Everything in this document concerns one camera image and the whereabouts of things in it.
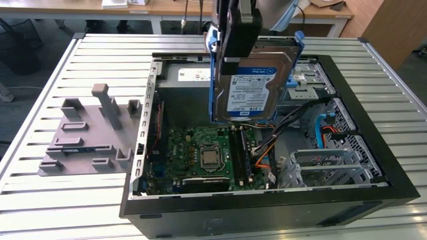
slatted metal surface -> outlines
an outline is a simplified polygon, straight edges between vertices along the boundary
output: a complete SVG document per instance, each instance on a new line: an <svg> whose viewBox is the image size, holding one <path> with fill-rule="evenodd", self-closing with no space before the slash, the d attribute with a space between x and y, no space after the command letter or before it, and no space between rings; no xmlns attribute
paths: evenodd
<svg viewBox="0 0 427 240"><path fill-rule="evenodd" d="M425 239L425 112L356 39L306 38L304 42L305 54L330 55L421 197L344 227L226 237L278 239L321 234L321 239L352 240L391 234L391 239ZM0 164L1 239L141 239L132 224L117 217L124 173L38 177L38 163L60 123L64 98L78 97L84 105L98 104L90 87L106 83L118 104L142 100L150 53L201 50L197 36L88 34L72 40Z"/></svg>

connector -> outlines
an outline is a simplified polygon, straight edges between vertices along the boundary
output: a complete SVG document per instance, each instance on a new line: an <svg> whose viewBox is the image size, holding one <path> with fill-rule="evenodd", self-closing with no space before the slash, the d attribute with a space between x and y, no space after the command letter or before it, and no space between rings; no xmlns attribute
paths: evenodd
<svg viewBox="0 0 427 240"><path fill-rule="evenodd" d="M334 113L329 113L325 115L325 124L326 125L334 124Z"/></svg>
<svg viewBox="0 0 427 240"><path fill-rule="evenodd" d="M356 130L348 130L342 132L332 132L330 140L342 140L348 135L358 135L358 132Z"/></svg>

floor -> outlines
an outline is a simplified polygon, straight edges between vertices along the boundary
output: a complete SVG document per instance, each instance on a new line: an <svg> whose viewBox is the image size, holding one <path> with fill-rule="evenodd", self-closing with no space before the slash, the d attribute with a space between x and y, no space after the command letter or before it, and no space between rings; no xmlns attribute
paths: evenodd
<svg viewBox="0 0 427 240"><path fill-rule="evenodd" d="M118 21L108 20L101 24L101 33L116 34ZM41 69L26 76L14 75L0 62L0 80L5 87L38 87L42 88L49 79L56 64L61 58L64 50L69 44L73 33L85 30L84 20L65 20L65 29L58 29L53 20L33 21L33 25L42 40L42 46L37 50L41 59ZM129 33L150 34L150 24L148 21L128 21ZM165 21L161 23L161 31L165 34L180 33L180 23ZM197 22L186 23L186 33L197 33ZM427 57L417 58L409 55L403 65L397 69L397 74L427 104ZM14 101L4 103L0 101L0 141L12 141L20 129L26 114L33 106L41 89L38 88L10 88ZM8 146L0 144L0 157L4 155Z"/></svg>

expansion slot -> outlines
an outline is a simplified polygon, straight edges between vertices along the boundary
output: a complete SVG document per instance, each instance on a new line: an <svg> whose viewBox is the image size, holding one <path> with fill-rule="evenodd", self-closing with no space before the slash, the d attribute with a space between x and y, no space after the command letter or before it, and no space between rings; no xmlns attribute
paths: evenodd
<svg viewBox="0 0 427 240"><path fill-rule="evenodd" d="M228 130L229 153L232 158L233 180L237 186L252 182L252 171L249 162L249 151L246 148L246 140L241 129Z"/></svg>

robotic arm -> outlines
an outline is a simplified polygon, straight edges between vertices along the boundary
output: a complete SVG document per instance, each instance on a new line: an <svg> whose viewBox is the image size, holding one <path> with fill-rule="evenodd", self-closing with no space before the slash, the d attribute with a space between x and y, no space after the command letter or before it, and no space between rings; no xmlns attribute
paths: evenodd
<svg viewBox="0 0 427 240"><path fill-rule="evenodd" d="M282 31L297 0L217 0L205 45L210 52L209 115L214 122L268 121L302 51L294 38L258 40Z"/></svg>

